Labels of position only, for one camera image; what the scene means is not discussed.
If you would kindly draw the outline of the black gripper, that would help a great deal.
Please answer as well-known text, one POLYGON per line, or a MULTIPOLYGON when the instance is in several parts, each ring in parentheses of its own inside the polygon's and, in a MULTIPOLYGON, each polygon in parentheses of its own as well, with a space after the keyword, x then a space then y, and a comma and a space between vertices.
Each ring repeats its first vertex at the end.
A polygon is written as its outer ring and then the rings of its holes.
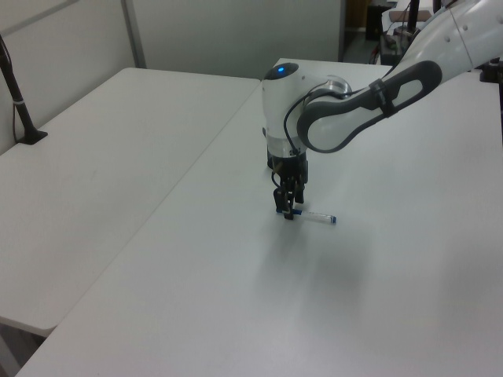
POLYGON ((293 220, 293 193, 296 203, 304 203, 304 189, 308 182, 307 154, 289 158, 270 156, 270 169, 280 178, 279 183, 273 178, 276 212, 283 214, 287 220, 293 220))

